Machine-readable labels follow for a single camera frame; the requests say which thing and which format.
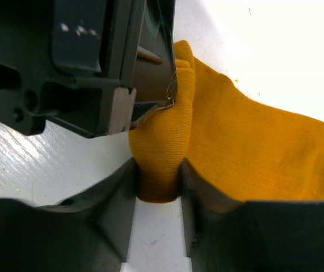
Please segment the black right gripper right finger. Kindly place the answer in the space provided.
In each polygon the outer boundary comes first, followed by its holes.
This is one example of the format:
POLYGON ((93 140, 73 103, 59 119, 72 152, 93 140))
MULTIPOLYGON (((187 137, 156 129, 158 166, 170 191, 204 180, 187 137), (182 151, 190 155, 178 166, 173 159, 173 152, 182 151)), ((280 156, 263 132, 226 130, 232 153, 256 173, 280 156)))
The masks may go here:
POLYGON ((180 184, 193 271, 324 271, 324 201, 241 202, 188 161, 180 184))

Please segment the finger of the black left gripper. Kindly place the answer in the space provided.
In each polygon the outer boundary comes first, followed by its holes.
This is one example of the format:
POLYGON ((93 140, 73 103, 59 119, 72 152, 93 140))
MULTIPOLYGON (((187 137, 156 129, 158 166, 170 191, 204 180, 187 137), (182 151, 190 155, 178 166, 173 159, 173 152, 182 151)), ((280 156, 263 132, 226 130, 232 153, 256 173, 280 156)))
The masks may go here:
POLYGON ((146 2, 133 73, 137 93, 131 129, 155 110, 175 104, 174 15, 175 1, 146 2))

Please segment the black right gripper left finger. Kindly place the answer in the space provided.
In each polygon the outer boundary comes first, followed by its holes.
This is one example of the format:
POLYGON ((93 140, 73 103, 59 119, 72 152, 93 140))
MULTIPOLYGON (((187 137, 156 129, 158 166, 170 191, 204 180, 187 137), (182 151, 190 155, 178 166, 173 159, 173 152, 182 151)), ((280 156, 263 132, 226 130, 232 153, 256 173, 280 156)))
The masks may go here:
POLYGON ((58 204, 0 198, 0 271, 120 271, 136 202, 133 159, 58 204))

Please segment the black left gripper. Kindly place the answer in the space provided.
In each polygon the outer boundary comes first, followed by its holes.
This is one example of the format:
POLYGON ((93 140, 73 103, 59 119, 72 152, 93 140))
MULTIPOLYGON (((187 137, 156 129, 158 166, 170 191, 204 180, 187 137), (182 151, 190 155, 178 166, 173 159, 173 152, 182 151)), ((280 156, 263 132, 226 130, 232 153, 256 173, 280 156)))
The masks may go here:
POLYGON ((129 130, 138 1, 0 1, 0 122, 93 138, 129 130))

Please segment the yellow sock with brown cuff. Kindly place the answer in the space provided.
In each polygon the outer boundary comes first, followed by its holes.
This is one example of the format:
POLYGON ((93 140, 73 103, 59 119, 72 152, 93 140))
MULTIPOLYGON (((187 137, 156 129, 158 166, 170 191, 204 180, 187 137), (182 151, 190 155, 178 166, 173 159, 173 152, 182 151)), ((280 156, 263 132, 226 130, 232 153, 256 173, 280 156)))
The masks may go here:
POLYGON ((175 105, 155 111, 129 132, 140 168, 140 200, 173 201, 187 159, 227 196, 324 200, 324 122, 253 101, 225 75, 174 46, 175 105))

